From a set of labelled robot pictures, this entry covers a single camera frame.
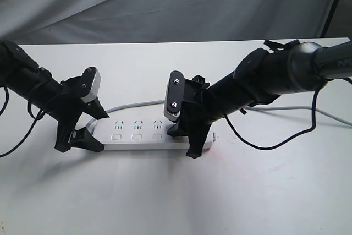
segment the fabric backdrop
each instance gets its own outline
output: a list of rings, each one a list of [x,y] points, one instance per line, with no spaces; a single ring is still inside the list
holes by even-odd
[[[0,0],[20,44],[318,37],[332,0]]]

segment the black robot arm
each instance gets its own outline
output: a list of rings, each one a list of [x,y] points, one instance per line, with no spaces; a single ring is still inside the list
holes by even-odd
[[[101,77],[95,67],[81,76],[58,83],[51,73],[32,60],[11,41],[0,42],[0,87],[6,86],[28,100],[31,105],[58,121],[55,148],[61,152],[72,147],[99,152],[104,146],[86,128],[75,130],[83,112],[96,119],[108,117],[97,97]]]
[[[283,94],[316,91],[334,78],[352,76],[352,42],[330,48],[298,40],[265,45],[273,52],[254,50],[212,86],[199,75],[189,80],[171,72],[164,115],[176,123],[169,135],[188,136],[188,156],[201,156],[211,124],[224,114],[270,104]]]

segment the table surface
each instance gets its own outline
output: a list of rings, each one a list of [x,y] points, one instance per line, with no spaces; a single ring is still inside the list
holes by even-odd
[[[316,39],[323,46],[348,39]],[[96,66],[105,109],[158,100],[171,71],[211,83],[235,69],[262,41],[24,46],[56,80]],[[351,87],[336,80],[318,107],[352,120]],[[4,93],[0,93],[0,104]],[[310,105],[312,93],[273,105]],[[161,113],[162,106],[112,113]],[[230,115],[253,143],[269,146],[310,126],[309,111]],[[89,120],[83,116],[79,126]],[[0,160],[0,234],[351,234],[351,129],[318,114],[317,129],[273,151],[246,146],[225,120],[199,159],[184,151],[91,153],[54,147],[56,121],[38,122],[16,152]],[[0,118],[0,152],[14,146],[32,119],[10,93]]]

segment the electrical outlet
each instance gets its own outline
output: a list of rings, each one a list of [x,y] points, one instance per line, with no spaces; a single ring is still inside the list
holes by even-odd
[[[93,136],[100,141],[105,150],[187,150],[188,137],[171,137],[167,130],[175,123],[164,116],[151,118],[103,118],[100,119]],[[210,130],[204,144],[204,150],[210,149],[216,140]]]

